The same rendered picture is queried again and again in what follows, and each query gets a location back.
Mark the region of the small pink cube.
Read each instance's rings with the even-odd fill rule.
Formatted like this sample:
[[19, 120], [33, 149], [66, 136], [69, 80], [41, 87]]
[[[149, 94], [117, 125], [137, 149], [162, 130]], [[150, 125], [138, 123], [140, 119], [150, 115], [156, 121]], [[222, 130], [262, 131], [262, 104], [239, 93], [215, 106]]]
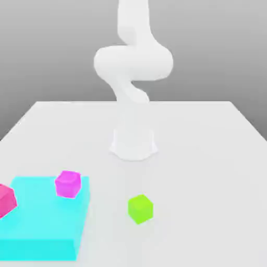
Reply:
[[0, 184], [0, 219], [17, 207], [14, 190]]

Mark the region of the small green cube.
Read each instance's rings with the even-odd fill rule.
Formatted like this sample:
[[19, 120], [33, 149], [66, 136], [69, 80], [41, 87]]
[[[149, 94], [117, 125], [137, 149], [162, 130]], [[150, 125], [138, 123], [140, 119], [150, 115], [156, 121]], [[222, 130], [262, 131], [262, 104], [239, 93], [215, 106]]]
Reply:
[[128, 214], [136, 224], [153, 218], [153, 203], [145, 196], [138, 195], [128, 200]]

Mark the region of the small magenta cube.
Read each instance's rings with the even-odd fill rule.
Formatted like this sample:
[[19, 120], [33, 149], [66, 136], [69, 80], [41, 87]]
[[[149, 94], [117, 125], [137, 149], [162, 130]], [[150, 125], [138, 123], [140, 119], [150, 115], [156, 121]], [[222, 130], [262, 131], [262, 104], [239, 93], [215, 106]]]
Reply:
[[55, 179], [56, 195], [74, 199], [81, 189], [81, 175], [74, 171], [62, 171]]

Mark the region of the large cyan box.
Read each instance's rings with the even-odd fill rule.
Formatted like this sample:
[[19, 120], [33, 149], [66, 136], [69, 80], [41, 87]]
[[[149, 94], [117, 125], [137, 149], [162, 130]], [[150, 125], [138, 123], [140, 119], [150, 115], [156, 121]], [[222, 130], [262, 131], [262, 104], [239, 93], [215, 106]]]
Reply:
[[0, 219], [0, 261], [75, 261], [90, 200], [82, 177], [74, 199], [56, 195], [55, 177], [15, 177], [17, 207]]

